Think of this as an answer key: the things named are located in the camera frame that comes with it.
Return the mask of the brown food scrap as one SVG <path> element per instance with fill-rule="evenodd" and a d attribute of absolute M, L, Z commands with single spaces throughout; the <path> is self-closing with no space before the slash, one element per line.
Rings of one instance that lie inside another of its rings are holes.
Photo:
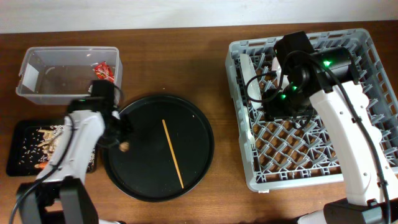
<path fill-rule="evenodd" d="M 130 144 L 128 142 L 122 142 L 119 145 L 119 150 L 122 152 L 127 152 L 129 150 L 129 148 L 130 148 Z"/>

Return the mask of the pink saucer plate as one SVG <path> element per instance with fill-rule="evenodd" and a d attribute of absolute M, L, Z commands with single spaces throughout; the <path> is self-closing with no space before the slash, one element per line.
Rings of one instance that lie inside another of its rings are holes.
<path fill-rule="evenodd" d="M 281 74 L 281 66 L 280 66 L 280 63 L 279 63 L 277 57 L 275 57 L 275 58 L 272 60 L 271 71 L 272 71 L 272 72 L 275 72 L 276 78 L 277 78 L 277 79 L 276 79 L 276 80 L 277 80 L 277 84 L 279 84 L 279 82 L 280 82 L 280 74 Z"/>

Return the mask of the red snack wrapper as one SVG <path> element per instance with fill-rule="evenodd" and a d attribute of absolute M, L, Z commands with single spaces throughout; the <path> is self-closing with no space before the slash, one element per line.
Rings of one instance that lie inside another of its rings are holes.
<path fill-rule="evenodd" d="M 107 80 L 114 83 L 114 73 L 106 62 L 99 63 L 93 71 L 99 80 Z"/>

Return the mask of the wooden chopstick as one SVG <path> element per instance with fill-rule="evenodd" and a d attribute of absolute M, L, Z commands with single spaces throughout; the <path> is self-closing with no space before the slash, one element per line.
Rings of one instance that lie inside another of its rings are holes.
<path fill-rule="evenodd" d="M 180 186 L 181 186 L 182 189 L 184 189 L 185 187 L 184 187 L 182 176 L 181 176 L 180 169 L 179 169 L 179 166 L 178 166 L 177 158 L 175 157 L 174 148 L 173 148 L 173 145 L 172 145 L 172 142 L 171 142 L 169 131 L 167 129 L 167 124 L 166 124 L 164 119 L 162 119 L 162 125 L 164 127 L 164 132 L 165 132 L 165 135 L 166 135 L 166 138 L 167 138 L 167 142 L 168 142 L 168 145 L 169 145 L 170 153 L 172 155 L 172 159 L 173 159 L 173 162 L 174 162 L 175 170 L 176 170 L 179 182 L 180 182 Z"/>

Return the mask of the orange carrot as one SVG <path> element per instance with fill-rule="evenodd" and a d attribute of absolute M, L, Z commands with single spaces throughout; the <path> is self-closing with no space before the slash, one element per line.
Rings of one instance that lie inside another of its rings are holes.
<path fill-rule="evenodd" d="M 44 169 L 47 164 L 48 164 L 48 162 L 42 162 L 40 164 L 36 164 L 34 167 L 36 169 Z"/>

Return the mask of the white plastic fork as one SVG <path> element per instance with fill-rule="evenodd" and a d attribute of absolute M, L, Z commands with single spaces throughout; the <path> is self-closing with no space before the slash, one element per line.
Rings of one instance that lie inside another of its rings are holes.
<path fill-rule="evenodd" d="M 251 150 L 255 150 L 255 141 L 254 141 L 254 136 L 252 135 L 252 131 L 251 131 L 251 126 L 250 126 L 250 121 L 249 121 L 249 111 L 247 106 L 243 106 L 243 111 L 244 111 L 244 118 L 246 121 L 246 125 L 247 125 L 247 131 L 246 131 L 246 135 L 248 138 L 248 143 L 250 145 Z"/>

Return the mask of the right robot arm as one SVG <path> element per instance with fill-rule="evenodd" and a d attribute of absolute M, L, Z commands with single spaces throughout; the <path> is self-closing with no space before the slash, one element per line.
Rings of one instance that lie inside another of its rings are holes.
<path fill-rule="evenodd" d="M 299 223 L 396 223 L 397 176 L 382 149 L 380 130 L 371 124 L 369 98 L 348 49 L 319 52 L 306 33 L 283 36 L 274 46 L 281 67 L 275 90 L 264 93 L 268 119 L 310 119 L 326 127 L 345 182 L 346 197 L 301 216 Z"/>

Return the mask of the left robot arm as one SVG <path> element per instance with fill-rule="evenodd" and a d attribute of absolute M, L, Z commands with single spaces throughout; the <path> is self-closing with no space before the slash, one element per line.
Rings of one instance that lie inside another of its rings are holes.
<path fill-rule="evenodd" d="M 120 116 L 122 91 L 106 80 L 94 80 L 90 96 L 68 105 L 58 145 L 34 182 L 21 184 L 9 223 L 102 223 L 85 189 L 92 150 L 129 149 L 131 127 Z"/>

